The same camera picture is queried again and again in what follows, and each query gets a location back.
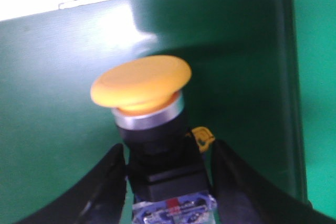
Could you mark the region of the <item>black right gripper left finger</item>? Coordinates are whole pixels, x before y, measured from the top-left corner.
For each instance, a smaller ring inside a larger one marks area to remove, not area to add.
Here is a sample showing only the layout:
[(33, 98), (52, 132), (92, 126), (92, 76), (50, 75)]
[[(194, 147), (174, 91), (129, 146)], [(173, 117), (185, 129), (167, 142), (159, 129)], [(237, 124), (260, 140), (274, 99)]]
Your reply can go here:
[(18, 223), (119, 223), (125, 202), (123, 145), (114, 145), (80, 181)]

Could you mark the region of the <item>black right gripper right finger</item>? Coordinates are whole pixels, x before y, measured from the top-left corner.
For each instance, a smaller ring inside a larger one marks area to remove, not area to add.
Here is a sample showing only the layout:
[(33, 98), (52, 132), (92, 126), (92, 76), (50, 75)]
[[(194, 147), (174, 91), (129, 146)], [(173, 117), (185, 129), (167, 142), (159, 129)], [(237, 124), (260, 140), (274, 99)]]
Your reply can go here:
[(213, 143), (211, 170), (221, 223), (335, 223), (269, 182), (224, 141)]

